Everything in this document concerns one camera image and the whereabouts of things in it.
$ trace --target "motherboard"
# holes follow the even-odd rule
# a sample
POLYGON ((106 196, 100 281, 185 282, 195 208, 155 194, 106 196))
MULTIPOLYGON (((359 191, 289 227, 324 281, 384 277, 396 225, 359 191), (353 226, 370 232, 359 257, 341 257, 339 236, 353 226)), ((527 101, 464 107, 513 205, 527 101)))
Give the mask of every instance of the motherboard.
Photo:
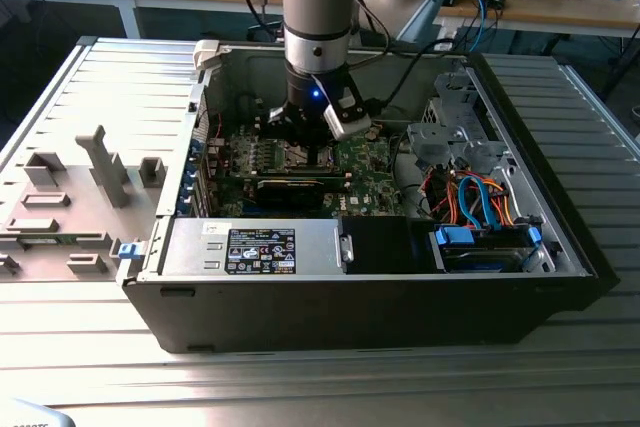
POLYGON ((356 136, 306 149, 241 127, 209 141, 211 214, 219 217, 332 218, 404 215, 386 138, 356 136))

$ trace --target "metal table surface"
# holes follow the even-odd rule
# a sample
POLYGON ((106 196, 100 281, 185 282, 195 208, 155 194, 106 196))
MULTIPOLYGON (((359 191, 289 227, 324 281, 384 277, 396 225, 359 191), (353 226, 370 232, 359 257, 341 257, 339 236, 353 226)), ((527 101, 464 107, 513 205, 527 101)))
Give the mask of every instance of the metal table surface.
MULTIPOLYGON (((95 45, 61 67, 5 147, 5 171, 77 66, 137 51, 159 69, 186 69, 194 44, 95 45)), ((267 355, 164 352, 112 281, 0 283, 0 395, 53 406, 78 426, 636 425, 640 271, 618 275, 585 312, 557 315, 518 345, 267 355)))

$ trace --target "warning label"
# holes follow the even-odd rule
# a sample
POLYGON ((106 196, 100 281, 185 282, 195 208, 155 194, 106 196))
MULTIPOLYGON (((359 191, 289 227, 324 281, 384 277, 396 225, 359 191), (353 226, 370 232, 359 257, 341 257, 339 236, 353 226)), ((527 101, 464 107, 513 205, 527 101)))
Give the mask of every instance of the warning label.
POLYGON ((296 273, 293 229, 231 229, 228 246, 228 274, 296 273))

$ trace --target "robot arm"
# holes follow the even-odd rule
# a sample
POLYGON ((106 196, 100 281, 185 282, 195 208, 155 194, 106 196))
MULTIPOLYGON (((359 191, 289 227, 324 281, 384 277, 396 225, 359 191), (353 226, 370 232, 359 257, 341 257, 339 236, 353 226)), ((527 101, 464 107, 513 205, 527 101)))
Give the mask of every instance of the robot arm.
MULTIPOLYGON (((431 25, 442 4, 442 0, 365 1, 402 40, 415 40, 416 32, 431 25)), ((369 113, 347 65, 354 0, 283 0, 283 4, 284 112, 303 122, 306 132, 326 132, 326 122, 336 140, 367 129, 369 113)), ((323 143, 321 135, 306 132, 308 142, 323 143)))

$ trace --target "blue cable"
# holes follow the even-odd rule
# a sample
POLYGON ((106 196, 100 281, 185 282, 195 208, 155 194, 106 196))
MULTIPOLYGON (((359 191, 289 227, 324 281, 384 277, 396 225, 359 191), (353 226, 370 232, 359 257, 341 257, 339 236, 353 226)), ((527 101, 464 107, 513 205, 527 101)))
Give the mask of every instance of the blue cable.
POLYGON ((493 227, 494 230, 500 230, 502 226, 496 220, 495 215, 493 215, 493 211, 491 210, 491 202, 489 201, 489 190, 487 186, 484 185, 482 180, 477 179, 475 177, 471 177, 468 175, 464 179, 460 181, 460 185, 458 186, 458 203, 460 204, 460 212, 464 215, 469 221, 473 224, 476 229, 481 229, 482 224, 478 219, 476 219, 471 212, 469 212, 469 208, 467 207, 467 202, 464 198, 465 190, 467 189, 467 184, 469 182, 475 182, 478 185, 478 190, 480 191, 480 199, 482 200, 482 210, 484 210, 484 218, 487 219, 487 223, 493 227))
POLYGON ((484 21, 487 18, 487 11, 484 8, 484 2, 482 0, 478 0, 478 5, 480 6, 480 15, 482 16, 482 20, 480 22, 480 30, 478 30, 478 35, 476 35, 476 41, 469 49, 469 52, 473 52, 473 50, 478 46, 478 42, 480 42, 480 37, 482 37, 482 31, 484 30, 484 21))

